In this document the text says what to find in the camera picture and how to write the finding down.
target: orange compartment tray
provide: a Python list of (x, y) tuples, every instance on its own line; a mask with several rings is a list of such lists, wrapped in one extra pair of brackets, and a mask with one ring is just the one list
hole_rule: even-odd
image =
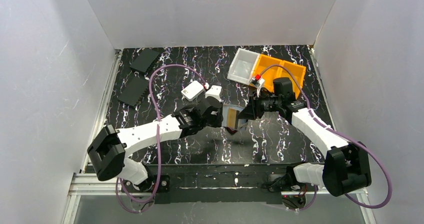
[[(297, 65), (294, 63), (291, 63), (289, 61), (276, 59), (267, 55), (260, 55), (259, 59), (257, 61), (257, 64), (253, 71), (253, 76), (256, 76), (260, 74), (266, 67), (270, 65), (281, 65), (286, 67), (296, 78), (297, 82), (299, 83), (300, 87), (303, 87), (304, 83), (304, 77), (306, 73), (306, 67), (302, 65)], [(290, 77), (290, 75), (283, 70), (282, 68), (273, 67), (267, 70), (263, 75), (262, 78), (265, 80), (265, 83), (263, 84), (264, 88), (266, 88), (271, 93), (274, 93), (274, 86), (273, 86), (273, 80), (280, 78), (280, 77), (289, 77), (291, 82), (293, 83), (293, 91), (296, 95), (296, 98), (300, 94), (299, 88), (296, 86), (296, 84), (293, 82), (293, 79)]]

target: table surface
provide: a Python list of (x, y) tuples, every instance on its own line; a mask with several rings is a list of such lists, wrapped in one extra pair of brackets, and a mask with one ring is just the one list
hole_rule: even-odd
[[(227, 46), (152, 48), (160, 52), (160, 58), (144, 76), (130, 69), (131, 63), (143, 49), (124, 49), (104, 124), (111, 124), (114, 128), (129, 128), (155, 120), (156, 113), (148, 91), (135, 107), (119, 102), (117, 98), (132, 78), (149, 79), (155, 69), (168, 64), (195, 68), (210, 85), (222, 86), (221, 98), (225, 104), (245, 107), (253, 89), (227, 79), (238, 48), (306, 66), (303, 90), (316, 114), (326, 123), (331, 122), (307, 46)], [(165, 69), (155, 78), (155, 98), (162, 116), (189, 103), (181, 99), (181, 90), (197, 79), (180, 68)], [(266, 113), (262, 119), (251, 121), (246, 131), (239, 131), (235, 135), (230, 135), (222, 128), (207, 127), (196, 135), (163, 142), (161, 148), (163, 164), (323, 162), (323, 155), (314, 144), (277, 113)], [(133, 154), (132, 159), (157, 163), (156, 153), (156, 147), (152, 146)]]

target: white small box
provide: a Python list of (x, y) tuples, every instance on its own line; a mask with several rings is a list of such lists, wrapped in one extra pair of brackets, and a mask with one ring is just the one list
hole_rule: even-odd
[(259, 56), (256, 52), (239, 48), (229, 66), (227, 78), (249, 85)]
[(187, 87), (185, 87), (183, 90), (181, 90), (181, 94), (184, 96), (184, 98), (192, 101), (203, 91), (205, 91), (203, 85), (195, 80), (187, 85)]

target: white wall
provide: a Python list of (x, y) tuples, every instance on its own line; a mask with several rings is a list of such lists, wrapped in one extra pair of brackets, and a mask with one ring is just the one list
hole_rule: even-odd
[(313, 44), (335, 0), (88, 0), (116, 49)]
[[(336, 128), (389, 169), (390, 203), (378, 223), (424, 220), (424, 0), (337, 0), (315, 45)], [(376, 164), (372, 204), (386, 196)]]
[(87, 0), (0, 0), (1, 223), (60, 223), (114, 49)]

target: transparent container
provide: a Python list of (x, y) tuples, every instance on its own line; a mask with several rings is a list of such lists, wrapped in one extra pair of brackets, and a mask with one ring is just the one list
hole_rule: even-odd
[(229, 80), (249, 85), (260, 54), (239, 48), (229, 67)]

